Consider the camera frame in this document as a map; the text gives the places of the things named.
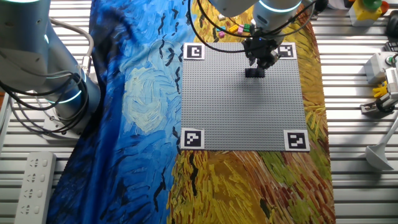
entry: van gogh painting fabric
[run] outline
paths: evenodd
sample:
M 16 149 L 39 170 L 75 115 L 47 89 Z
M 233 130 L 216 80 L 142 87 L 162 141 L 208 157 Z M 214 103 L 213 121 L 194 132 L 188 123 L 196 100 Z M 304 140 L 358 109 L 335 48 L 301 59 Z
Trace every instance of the van gogh painting fabric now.
M 205 11 L 220 26 L 207 0 Z M 192 6 L 207 42 L 238 42 Z M 234 18 L 250 23 L 252 9 Z M 284 32 L 298 29 L 299 19 Z M 309 153 L 179 149 L 186 0 L 94 0 L 90 34 L 102 100 L 52 195 L 47 223 L 334 223 L 320 59 L 309 24 L 296 42 Z

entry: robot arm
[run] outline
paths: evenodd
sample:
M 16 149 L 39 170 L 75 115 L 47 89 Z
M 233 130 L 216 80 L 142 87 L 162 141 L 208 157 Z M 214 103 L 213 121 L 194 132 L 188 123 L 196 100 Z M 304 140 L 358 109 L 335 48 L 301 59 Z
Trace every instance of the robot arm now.
M 50 0 L 0 1 L 0 84 L 15 100 L 13 92 L 43 93 L 70 124 L 58 132 L 80 133 L 100 101 L 100 89 L 86 73 L 91 52 L 83 58 L 86 65 L 79 65 L 54 32 L 49 9 Z
M 313 5 L 312 13 L 314 9 L 317 9 L 317 13 L 323 11 L 328 4 L 328 0 L 210 0 L 210 2 L 227 17 L 237 16 L 254 5 L 251 22 L 253 37 L 247 38 L 243 46 L 250 65 L 257 60 L 258 69 L 268 69 L 278 61 L 279 55 L 274 50 L 284 39 L 282 29 L 296 15 L 301 3 L 308 7 L 310 4 Z

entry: gray lego baseplate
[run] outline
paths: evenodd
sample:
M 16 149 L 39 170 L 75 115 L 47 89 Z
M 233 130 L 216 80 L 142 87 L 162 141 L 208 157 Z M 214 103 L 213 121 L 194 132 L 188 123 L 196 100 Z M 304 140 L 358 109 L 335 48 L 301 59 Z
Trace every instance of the gray lego baseplate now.
M 241 43 L 210 45 L 243 49 Z M 192 43 L 184 49 L 182 149 L 309 151 L 294 43 L 281 46 L 294 57 L 281 58 L 265 78 L 245 77 L 250 66 L 244 53 L 225 54 Z

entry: white power strip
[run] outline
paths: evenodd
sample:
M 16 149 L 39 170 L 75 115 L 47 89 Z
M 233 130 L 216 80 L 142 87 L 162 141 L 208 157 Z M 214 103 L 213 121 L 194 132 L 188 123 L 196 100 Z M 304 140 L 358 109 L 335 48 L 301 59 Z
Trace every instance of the white power strip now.
M 15 224 L 45 224 L 57 158 L 51 152 L 27 157 Z

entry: blue painted fabric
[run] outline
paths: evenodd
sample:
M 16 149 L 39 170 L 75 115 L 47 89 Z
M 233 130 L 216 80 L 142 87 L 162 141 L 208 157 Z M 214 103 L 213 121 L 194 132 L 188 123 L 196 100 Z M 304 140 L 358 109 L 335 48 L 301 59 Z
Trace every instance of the blue painted fabric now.
M 166 223 L 178 154 L 185 0 L 94 0 L 101 102 L 63 172 L 47 223 Z

